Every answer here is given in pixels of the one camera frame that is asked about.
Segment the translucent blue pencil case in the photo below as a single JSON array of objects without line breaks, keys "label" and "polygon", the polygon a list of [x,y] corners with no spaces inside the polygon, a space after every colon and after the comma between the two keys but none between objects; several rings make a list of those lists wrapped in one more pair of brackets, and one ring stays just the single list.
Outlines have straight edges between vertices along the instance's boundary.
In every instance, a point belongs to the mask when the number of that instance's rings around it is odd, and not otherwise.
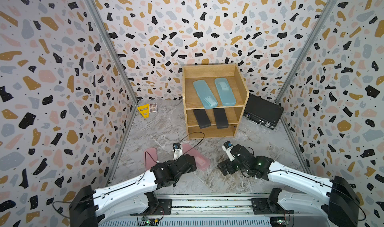
[{"label": "translucent blue pencil case", "polygon": [[197,80],[193,82],[195,91],[202,102],[202,105],[205,109],[213,109],[218,106],[218,102],[213,95],[208,84],[204,80]]},{"label": "translucent blue pencil case", "polygon": [[235,106],[236,98],[227,78],[216,78],[215,85],[223,106]]}]

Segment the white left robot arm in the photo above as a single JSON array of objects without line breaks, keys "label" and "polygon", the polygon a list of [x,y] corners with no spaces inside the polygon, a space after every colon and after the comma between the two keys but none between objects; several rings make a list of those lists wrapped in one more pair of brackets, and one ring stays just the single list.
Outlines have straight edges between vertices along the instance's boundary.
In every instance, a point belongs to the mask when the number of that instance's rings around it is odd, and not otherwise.
[{"label": "white left robot arm", "polygon": [[157,211],[155,191],[175,187],[182,175],[196,171],[189,154],[154,165],[144,174],[122,183],[93,190],[90,185],[77,193],[69,206],[72,227],[98,227],[127,215],[149,215]]}]

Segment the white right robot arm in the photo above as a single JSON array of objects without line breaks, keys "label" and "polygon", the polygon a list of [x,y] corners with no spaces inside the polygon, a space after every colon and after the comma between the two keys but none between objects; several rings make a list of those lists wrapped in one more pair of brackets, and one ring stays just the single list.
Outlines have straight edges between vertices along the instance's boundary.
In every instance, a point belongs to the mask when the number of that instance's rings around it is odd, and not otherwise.
[{"label": "white right robot arm", "polygon": [[342,177],[334,179],[316,177],[287,167],[266,156],[254,156],[249,148],[222,145],[228,159],[218,164],[224,176],[236,172],[245,178],[262,179],[280,183],[299,191],[290,194],[274,188],[268,204],[272,212],[279,210],[318,214],[338,227],[356,227],[359,222],[360,199],[350,184]]}]

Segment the black pencil case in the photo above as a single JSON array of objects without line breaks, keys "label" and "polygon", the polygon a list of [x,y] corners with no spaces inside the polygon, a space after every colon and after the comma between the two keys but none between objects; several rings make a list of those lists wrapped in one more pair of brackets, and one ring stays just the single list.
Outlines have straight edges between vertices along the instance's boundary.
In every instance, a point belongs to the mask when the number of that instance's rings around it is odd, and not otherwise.
[{"label": "black pencil case", "polygon": [[194,109],[193,113],[200,129],[204,129],[211,126],[211,121],[205,109]]},{"label": "black pencil case", "polygon": [[213,109],[217,129],[227,129],[229,122],[224,108]]}]

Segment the pink pencil case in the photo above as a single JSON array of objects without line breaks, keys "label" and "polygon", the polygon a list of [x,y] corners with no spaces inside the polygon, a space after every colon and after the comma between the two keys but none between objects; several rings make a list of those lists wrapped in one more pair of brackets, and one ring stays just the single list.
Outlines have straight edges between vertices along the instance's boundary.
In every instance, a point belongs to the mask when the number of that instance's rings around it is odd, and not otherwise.
[{"label": "pink pencil case", "polygon": [[155,166],[158,163],[157,150],[155,148],[146,149],[144,154],[144,161],[146,171]]},{"label": "pink pencil case", "polygon": [[196,166],[201,171],[206,171],[211,165],[211,161],[202,155],[198,150],[193,148],[190,144],[182,144],[183,153],[193,156],[196,161]]}]

